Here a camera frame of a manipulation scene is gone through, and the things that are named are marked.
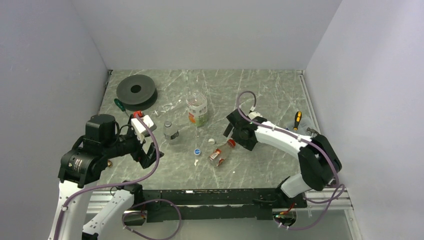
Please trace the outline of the clear bottle black label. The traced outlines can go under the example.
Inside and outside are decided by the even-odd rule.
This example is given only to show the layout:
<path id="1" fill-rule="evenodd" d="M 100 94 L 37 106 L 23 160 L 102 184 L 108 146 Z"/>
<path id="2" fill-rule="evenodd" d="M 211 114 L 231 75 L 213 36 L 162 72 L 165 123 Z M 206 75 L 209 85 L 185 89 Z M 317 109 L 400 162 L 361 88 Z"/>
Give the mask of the clear bottle black label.
<path id="1" fill-rule="evenodd" d="M 164 138 L 170 143 L 176 143 L 179 137 L 178 127 L 169 120 L 166 120 L 163 124 L 163 135 Z"/>

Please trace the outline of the green fruit tea bottle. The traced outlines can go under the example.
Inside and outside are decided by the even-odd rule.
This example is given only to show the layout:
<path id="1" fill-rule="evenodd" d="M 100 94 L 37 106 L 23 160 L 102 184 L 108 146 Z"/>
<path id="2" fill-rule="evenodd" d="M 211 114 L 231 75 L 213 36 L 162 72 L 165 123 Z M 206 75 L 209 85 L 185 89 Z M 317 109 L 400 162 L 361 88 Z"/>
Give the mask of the green fruit tea bottle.
<path id="1" fill-rule="evenodd" d="M 208 120 L 207 98 L 199 91 L 194 90 L 186 99 L 188 119 L 196 127 L 203 126 Z"/>

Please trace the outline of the clear Pocari Sweat bottle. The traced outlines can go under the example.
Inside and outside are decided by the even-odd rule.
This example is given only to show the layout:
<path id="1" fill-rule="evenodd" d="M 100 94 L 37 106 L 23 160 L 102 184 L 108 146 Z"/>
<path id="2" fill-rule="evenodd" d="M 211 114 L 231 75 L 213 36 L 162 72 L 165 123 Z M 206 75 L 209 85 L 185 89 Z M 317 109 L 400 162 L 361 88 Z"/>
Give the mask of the clear Pocari Sweat bottle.
<path id="1" fill-rule="evenodd" d="M 153 114 L 156 115 L 156 116 L 160 116 L 162 114 L 173 112 L 176 109 L 180 108 L 182 105 L 183 105 L 182 101 L 160 104 L 159 106 L 154 108 Z"/>

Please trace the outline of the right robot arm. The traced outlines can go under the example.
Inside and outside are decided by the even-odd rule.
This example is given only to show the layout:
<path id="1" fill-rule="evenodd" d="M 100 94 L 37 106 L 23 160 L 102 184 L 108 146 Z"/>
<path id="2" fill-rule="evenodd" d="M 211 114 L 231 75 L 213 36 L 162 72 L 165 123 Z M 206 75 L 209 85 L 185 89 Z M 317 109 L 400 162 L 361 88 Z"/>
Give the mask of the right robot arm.
<path id="1" fill-rule="evenodd" d="M 293 133 L 253 111 L 244 116 L 234 110 L 226 118 L 229 124 L 224 136 L 244 149 L 252 151 L 256 144 L 266 144 L 298 160 L 300 172 L 287 177 L 276 188 L 275 200 L 282 208 L 289 207 L 304 192 L 322 191 L 342 169 L 330 142 L 321 134 L 312 137 Z"/>

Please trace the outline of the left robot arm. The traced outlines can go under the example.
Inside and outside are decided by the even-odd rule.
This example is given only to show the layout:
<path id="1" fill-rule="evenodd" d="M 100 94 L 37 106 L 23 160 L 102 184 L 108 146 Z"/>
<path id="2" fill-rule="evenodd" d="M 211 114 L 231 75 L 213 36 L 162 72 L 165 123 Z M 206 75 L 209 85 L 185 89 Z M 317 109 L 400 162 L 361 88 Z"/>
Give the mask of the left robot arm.
<path id="1" fill-rule="evenodd" d="M 147 151 L 143 150 L 145 139 L 155 129 L 151 117 L 141 111 L 129 118 L 126 134 L 121 134 L 121 127 L 110 114 L 93 115 L 86 122 L 84 135 L 60 160 L 59 197 L 49 234 L 51 240 L 104 239 L 106 228 L 127 208 L 137 210 L 145 206 L 140 179 L 110 183 L 107 188 L 116 188 L 116 193 L 91 222 L 84 222 L 91 196 L 99 188 L 98 181 L 110 159 L 130 155 L 143 169 L 157 169 L 163 156 L 157 141 Z"/>

